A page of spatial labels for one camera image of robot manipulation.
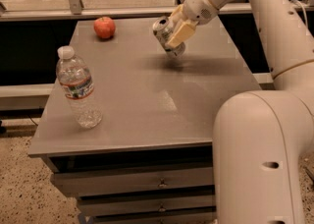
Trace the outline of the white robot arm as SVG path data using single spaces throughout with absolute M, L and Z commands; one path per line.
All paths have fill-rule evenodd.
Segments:
M 221 9 L 232 0 L 209 0 Z M 314 138 L 313 36 L 288 0 L 249 0 L 274 89 L 219 110 L 213 131 L 219 224 L 304 224 L 298 158 Z

